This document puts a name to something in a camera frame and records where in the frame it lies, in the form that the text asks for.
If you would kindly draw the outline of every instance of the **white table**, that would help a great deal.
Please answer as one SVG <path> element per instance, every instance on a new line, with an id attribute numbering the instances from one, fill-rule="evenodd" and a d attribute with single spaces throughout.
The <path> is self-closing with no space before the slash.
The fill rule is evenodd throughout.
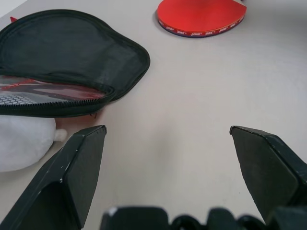
<path id="1" fill-rule="evenodd" d="M 259 217 L 243 181 L 231 125 L 279 135 L 307 161 L 307 1 L 248 0 L 244 21 L 209 38 L 172 35 L 158 25 L 160 0 L 29 0 L 0 20 L 47 9 L 97 16 L 144 46 L 151 66 L 121 100 L 88 125 L 108 128 L 99 181 L 85 225 L 98 229 L 114 205 L 163 206 L 170 219 L 200 221 L 210 207 Z M 71 122 L 71 133 L 81 126 Z M 38 164 L 0 173 L 0 221 Z"/>

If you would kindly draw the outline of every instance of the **white stuffed toy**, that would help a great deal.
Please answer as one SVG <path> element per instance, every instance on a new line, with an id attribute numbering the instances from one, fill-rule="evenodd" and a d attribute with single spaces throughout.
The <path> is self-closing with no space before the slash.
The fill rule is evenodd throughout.
<path id="1" fill-rule="evenodd" d="M 54 141 L 64 141 L 65 129 L 56 130 L 54 118 L 0 115 L 0 172 L 38 162 Z"/>

